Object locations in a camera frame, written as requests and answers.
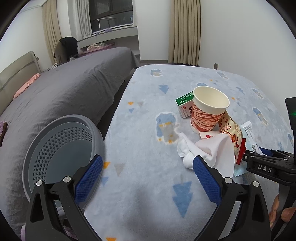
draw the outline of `red and white paper cup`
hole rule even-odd
[[[228,97],[220,90],[209,86],[194,88],[191,129],[195,133],[213,130],[229,105]]]

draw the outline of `white napkin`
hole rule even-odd
[[[186,168],[193,169],[193,159],[200,155],[209,167],[217,169],[223,177],[233,177],[234,150],[233,143],[227,134],[221,133],[194,144],[181,132],[177,142],[177,152],[180,157],[183,157]]]

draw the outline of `silver screw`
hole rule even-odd
[[[39,181],[36,182],[36,185],[37,185],[37,186],[41,186],[42,183],[43,183],[43,182],[42,182],[41,180],[39,180]]]
[[[230,184],[232,183],[232,179],[230,177],[227,177],[224,179],[226,183]]]
[[[253,185],[254,185],[255,187],[259,187],[259,182],[254,181],[254,182],[253,182]]]
[[[71,181],[71,177],[64,177],[63,181],[65,183],[68,183],[69,181]]]

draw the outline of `human hand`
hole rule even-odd
[[[279,208],[279,195],[275,197],[274,203],[269,213],[270,227],[272,227],[272,225],[274,224],[274,221],[276,220],[276,211],[278,210],[278,208]],[[284,209],[283,212],[281,213],[281,219],[284,222],[288,223],[291,220],[295,210],[296,210],[296,207],[288,207]]]

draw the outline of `light blue blanket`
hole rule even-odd
[[[192,66],[143,66],[134,73],[112,119],[103,174],[85,210],[103,240],[190,241],[211,217],[216,204],[209,201],[176,150],[179,132],[193,142],[200,139],[191,130],[190,119],[180,117],[175,103],[199,85],[215,87],[228,96],[227,112],[238,124],[252,122],[259,146],[293,151],[290,128],[248,79]],[[276,183],[250,173],[234,178],[246,184],[255,179],[270,210],[278,193]],[[231,216],[225,234],[234,219]]]

